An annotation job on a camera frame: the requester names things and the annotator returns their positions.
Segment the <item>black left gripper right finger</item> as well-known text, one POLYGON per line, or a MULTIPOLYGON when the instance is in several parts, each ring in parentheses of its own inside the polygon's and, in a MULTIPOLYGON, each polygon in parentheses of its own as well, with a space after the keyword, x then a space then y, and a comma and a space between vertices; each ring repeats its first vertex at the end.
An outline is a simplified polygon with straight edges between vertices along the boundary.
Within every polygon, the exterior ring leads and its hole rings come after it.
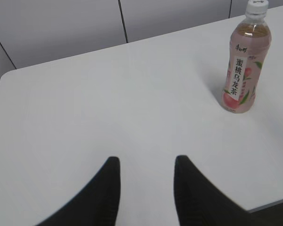
POLYGON ((283 226, 283 203, 250 213, 216 188, 186 155, 175 159, 174 199, 182 226, 283 226))

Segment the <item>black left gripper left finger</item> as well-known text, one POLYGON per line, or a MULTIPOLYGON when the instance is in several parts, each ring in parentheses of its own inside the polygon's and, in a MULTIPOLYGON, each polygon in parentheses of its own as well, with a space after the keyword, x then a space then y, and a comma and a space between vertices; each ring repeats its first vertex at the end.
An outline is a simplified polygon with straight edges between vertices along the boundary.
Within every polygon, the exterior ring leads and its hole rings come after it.
POLYGON ((120 202, 120 160, 111 156, 89 183, 40 226, 114 226, 120 202))

